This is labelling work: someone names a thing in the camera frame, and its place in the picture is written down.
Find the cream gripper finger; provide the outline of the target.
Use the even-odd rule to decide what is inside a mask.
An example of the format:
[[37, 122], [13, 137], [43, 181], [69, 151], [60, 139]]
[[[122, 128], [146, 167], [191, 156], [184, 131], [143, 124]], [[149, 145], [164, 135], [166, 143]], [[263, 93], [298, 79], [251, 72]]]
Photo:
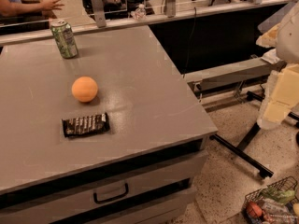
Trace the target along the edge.
[[261, 129], [275, 129], [299, 104], [299, 65], [288, 64], [280, 72], [272, 71], [265, 86], [257, 124]]
[[260, 35], [256, 41], [256, 44], [263, 48], [274, 48], [277, 44], [279, 23]]

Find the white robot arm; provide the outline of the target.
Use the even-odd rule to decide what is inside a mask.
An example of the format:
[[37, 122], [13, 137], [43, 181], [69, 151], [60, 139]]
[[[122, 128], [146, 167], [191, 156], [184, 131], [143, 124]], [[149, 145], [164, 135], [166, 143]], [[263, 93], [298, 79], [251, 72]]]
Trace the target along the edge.
[[257, 124], [261, 129], [275, 129], [299, 104], [299, 4], [296, 3], [281, 22], [261, 35], [257, 44], [274, 48], [287, 65], [272, 71], [266, 82]]

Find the person's hand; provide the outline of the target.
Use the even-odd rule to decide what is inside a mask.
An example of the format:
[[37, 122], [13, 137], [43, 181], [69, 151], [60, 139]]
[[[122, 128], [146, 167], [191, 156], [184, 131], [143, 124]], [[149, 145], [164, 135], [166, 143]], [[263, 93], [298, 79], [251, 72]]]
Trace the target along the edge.
[[61, 10], [64, 6], [63, 0], [42, 0], [40, 2], [43, 11]]

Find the person's forearm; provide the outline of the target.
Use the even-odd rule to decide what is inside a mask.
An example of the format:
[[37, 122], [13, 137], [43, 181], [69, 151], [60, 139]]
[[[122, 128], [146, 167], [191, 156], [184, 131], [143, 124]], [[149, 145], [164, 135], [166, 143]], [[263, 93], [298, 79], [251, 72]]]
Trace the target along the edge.
[[15, 17], [21, 14], [36, 13], [42, 11], [41, 3], [23, 4], [9, 0], [0, 0], [0, 15], [3, 17]]

